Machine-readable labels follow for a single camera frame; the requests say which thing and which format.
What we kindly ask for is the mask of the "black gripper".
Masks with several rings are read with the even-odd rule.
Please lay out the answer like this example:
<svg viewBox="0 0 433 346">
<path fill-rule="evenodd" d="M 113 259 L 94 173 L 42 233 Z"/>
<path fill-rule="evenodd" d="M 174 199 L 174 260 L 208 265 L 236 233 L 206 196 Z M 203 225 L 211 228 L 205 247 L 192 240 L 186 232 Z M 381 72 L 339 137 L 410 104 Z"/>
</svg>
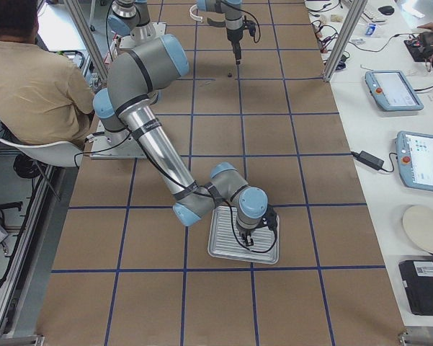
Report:
<svg viewBox="0 0 433 346">
<path fill-rule="evenodd" d="M 241 45 L 240 41 L 243 39 L 243 29 L 237 30 L 226 30 L 227 38 L 231 42 L 232 51 L 234 58 L 236 59 L 236 65 L 241 64 Z"/>
<path fill-rule="evenodd" d="M 238 229 L 239 236 L 242 238 L 245 246 L 253 246 L 254 240 L 252 239 L 252 232 L 256 230 L 259 221 L 255 223 L 246 223 L 241 219 L 236 219 L 236 228 Z"/>
</svg>

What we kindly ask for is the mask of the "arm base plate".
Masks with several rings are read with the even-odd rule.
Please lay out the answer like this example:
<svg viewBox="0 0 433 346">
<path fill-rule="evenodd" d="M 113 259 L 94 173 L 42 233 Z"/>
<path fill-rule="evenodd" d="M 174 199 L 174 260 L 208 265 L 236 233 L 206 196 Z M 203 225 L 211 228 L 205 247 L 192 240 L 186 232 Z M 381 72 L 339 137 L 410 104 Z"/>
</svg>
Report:
<svg viewBox="0 0 433 346">
<path fill-rule="evenodd" d="M 115 47 L 117 50 L 133 49 L 165 33 L 165 22 L 149 22 L 146 25 L 135 27 L 129 35 L 117 36 L 114 39 Z"/>
<path fill-rule="evenodd" d="M 128 136 L 123 130 L 118 133 L 111 133 L 104 129 L 101 121 L 97 126 L 97 132 L 102 134 L 95 136 L 92 142 L 91 159 L 145 159 L 146 155 L 138 143 Z"/>
</svg>

